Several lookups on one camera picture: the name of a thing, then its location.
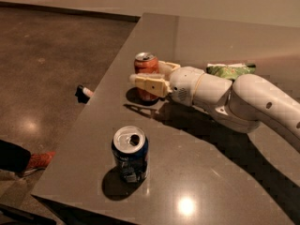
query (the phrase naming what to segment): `floor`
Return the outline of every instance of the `floor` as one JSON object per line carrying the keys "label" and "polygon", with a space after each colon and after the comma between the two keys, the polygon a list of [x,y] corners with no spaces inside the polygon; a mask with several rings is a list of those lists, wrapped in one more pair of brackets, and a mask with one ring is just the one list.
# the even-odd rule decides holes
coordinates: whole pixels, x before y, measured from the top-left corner
{"label": "floor", "polygon": [[[83,110],[135,22],[0,7],[0,140],[32,153],[55,151]],[[26,178],[0,171],[0,203],[64,224],[30,193]]]}

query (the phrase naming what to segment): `robotic arm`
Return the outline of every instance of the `robotic arm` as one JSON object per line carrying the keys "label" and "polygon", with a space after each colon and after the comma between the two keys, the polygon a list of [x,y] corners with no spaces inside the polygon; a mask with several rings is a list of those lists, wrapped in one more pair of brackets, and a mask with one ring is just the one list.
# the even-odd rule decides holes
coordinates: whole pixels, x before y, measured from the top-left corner
{"label": "robotic arm", "polygon": [[233,83],[194,67],[159,61],[163,74],[133,74],[131,82],[161,98],[207,111],[232,130],[249,133],[260,121],[300,152],[300,104],[262,77],[241,75]]}

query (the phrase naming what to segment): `can lid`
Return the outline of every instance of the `can lid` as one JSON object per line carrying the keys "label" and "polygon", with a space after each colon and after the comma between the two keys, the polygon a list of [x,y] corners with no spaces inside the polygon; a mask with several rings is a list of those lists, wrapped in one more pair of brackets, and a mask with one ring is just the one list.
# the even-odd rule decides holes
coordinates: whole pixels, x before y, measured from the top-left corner
{"label": "can lid", "polygon": [[116,149],[125,154],[139,151],[145,142],[143,131],[134,126],[122,127],[113,136]]}
{"label": "can lid", "polygon": [[154,58],[155,56],[150,52],[140,52],[135,56],[135,59],[138,61],[150,61]]}

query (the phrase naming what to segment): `blue soda can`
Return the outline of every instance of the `blue soda can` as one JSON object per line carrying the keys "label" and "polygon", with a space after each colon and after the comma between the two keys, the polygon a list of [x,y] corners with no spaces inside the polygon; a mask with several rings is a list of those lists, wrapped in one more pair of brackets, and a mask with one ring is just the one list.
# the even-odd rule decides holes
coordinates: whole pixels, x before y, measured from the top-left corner
{"label": "blue soda can", "polygon": [[146,136],[138,127],[122,127],[114,134],[112,153],[125,182],[139,183],[146,178],[148,146]]}

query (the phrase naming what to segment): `table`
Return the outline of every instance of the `table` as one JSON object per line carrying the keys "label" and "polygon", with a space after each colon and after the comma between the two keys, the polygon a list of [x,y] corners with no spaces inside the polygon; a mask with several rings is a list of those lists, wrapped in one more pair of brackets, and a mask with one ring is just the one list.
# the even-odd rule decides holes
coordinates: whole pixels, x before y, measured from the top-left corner
{"label": "table", "polygon": [[[69,224],[293,224],[300,222],[300,155],[264,124],[249,134],[168,99],[144,106],[128,81],[139,52],[205,69],[251,62],[300,100],[300,29],[143,14],[32,195]],[[150,173],[120,181],[117,129],[148,137]]]}

